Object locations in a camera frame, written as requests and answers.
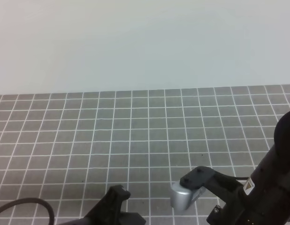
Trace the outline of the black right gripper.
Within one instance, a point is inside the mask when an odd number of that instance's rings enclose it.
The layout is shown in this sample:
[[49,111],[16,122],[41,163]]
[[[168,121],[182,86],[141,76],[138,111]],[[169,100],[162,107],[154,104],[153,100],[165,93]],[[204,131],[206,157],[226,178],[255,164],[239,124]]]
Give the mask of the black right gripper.
[[259,165],[245,184],[199,166],[180,179],[189,190],[205,187],[225,202],[207,218],[211,225],[284,225],[288,222],[288,171]]

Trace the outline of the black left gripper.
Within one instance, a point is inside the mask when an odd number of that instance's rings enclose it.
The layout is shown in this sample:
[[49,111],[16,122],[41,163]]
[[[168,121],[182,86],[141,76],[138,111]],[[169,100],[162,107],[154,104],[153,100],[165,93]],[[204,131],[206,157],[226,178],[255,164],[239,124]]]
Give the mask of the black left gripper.
[[66,225],[145,225],[146,220],[136,212],[121,211],[130,192],[122,185],[111,186],[104,197],[81,219]]

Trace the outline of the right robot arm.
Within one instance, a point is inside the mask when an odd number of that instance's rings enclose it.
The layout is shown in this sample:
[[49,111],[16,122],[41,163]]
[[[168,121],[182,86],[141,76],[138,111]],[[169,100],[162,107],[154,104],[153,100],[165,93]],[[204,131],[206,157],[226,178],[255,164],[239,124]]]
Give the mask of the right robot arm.
[[290,221],[290,111],[280,118],[274,145],[249,177],[228,176],[198,166],[172,187],[172,207],[186,210],[207,189],[225,202],[215,206],[211,225],[284,225]]

